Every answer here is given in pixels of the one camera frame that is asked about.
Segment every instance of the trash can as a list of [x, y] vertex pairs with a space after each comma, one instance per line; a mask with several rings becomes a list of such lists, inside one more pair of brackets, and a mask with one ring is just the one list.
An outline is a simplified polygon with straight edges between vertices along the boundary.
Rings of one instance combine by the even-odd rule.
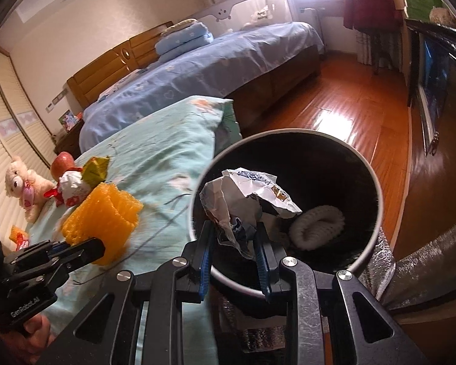
[[[190, 204], [191, 240], [208, 219], [199, 198], [205, 183], [220, 177], [225, 169], [238, 167], [277, 176], [277, 184], [303, 212], [320, 205], [343, 212], [343, 232], [323, 247], [300, 251], [299, 259], [325, 273], [363, 269], [382, 223], [383, 200], [375, 172], [353, 147], [308, 129], [272, 130], [230, 146], [214, 158], [198, 181]], [[284, 221], [281, 230], [287, 232], [294, 220]], [[211, 274], [212, 284], [245, 314], [256, 318], [285, 315], [285, 308], [265, 301], [256, 263], [244, 259], [235, 248], [215, 246]]]

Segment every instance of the apple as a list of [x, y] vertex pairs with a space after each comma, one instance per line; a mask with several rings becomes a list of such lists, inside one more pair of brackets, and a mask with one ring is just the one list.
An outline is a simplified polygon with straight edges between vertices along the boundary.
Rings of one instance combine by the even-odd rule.
[[67, 170], [76, 167], [74, 164], [74, 158], [69, 152], [61, 152], [50, 166], [50, 173], [52, 178], [59, 182], [61, 177]]

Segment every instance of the wooden headboard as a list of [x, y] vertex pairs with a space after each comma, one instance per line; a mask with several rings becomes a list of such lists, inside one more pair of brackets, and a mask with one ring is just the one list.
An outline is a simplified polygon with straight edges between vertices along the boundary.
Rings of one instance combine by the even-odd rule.
[[67, 84], [81, 107], [93, 104], [101, 92], [129, 72], [155, 62], [158, 55], [154, 46], [161, 33], [172, 25], [172, 22], [166, 22], [137, 34], [106, 51], [69, 78]]

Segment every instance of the white rim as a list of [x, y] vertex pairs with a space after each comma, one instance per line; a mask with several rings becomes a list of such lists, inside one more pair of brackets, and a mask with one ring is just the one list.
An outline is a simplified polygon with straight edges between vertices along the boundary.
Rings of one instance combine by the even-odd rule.
[[[315, 134], [317, 136], [321, 137], [326, 137], [327, 139], [334, 140], [338, 142], [339, 144], [345, 146], [349, 150], [353, 151], [356, 156], [360, 158], [360, 160], [365, 164], [367, 167], [368, 171], [370, 172], [370, 175], [373, 179], [373, 182], [376, 187], [377, 191], [377, 199], [378, 199], [378, 212], [377, 212], [377, 220], [375, 223], [375, 228], [373, 229], [373, 233], [371, 234], [370, 240], [368, 241], [368, 244], [364, 248], [363, 252], [361, 255], [357, 258], [355, 262], [353, 262], [348, 270], [352, 273], [354, 273], [356, 270], [360, 268], [360, 266], [365, 262], [365, 260], [371, 255], [371, 252], [373, 251], [373, 248], [375, 247], [377, 238], [378, 238], [378, 231], [382, 225], [382, 218], [383, 218], [383, 195], [382, 195], [382, 188], [380, 187], [380, 182], [378, 181], [378, 178], [375, 174], [375, 171], [373, 171], [372, 167], [370, 164], [367, 162], [367, 160], [358, 152], [356, 151], [352, 146], [346, 144], [344, 141], [341, 141], [340, 139], [337, 139], [336, 137], [330, 136], [325, 133], [321, 132], [316, 132], [315, 130], [309, 130], [309, 129], [276, 129], [276, 130], [269, 130], [266, 132], [262, 132], [259, 134], [254, 134], [253, 136], [247, 137], [246, 139], [242, 139], [235, 144], [229, 146], [227, 149], [224, 151], [220, 152], [209, 164], [209, 166], [203, 171], [203, 173], [199, 176], [199, 179], [196, 183], [196, 190], [198, 189], [199, 185], [201, 184], [202, 179], [205, 177], [205, 175], [212, 169], [212, 167], [220, 160], [222, 159], [227, 153], [231, 152], [232, 150], [238, 148], [239, 146], [245, 144], [248, 141], [252, 141], [254, 139], [258, 139], [260, 137], [265, 137], [269, 136], [272, 134], [278, 134], [278, 133], [309, 133], [309, 134]], [[194, 203], [195, 203], [195, 196], [191, 197], [191, 202], [189, 204], [189, 213], [188, 213], [188, 226], [189, 226], [189, 238], [191, 241], [196, 240], [195, 232], [192, 227], [192, 211], [194, 209]], [[254, 290], [253, 288], [245, 287], [236, 281], [231, 280], [230, 278], [226, 277], [224, 274], [219, 272], [214, 266], [211, 267], [211, 275], [217, 279], [220, 283], [232, 288], [233, 290], [236, 290], [238, 292], [241, 292], [242, 294], [253, 296], [259, 299], [265, 299], [264, 294], [260, 290]]]

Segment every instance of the stack of blankets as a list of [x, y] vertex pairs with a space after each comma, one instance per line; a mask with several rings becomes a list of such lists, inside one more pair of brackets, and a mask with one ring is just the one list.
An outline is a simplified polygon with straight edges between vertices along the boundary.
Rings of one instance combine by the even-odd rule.
[[159, 55], [156, 63], [168, 62], [212, 41], [213, 35], [201, 22], [196, 19], [183, 20], [161, 33], [161, 39], [156, 43], [156, 52]]

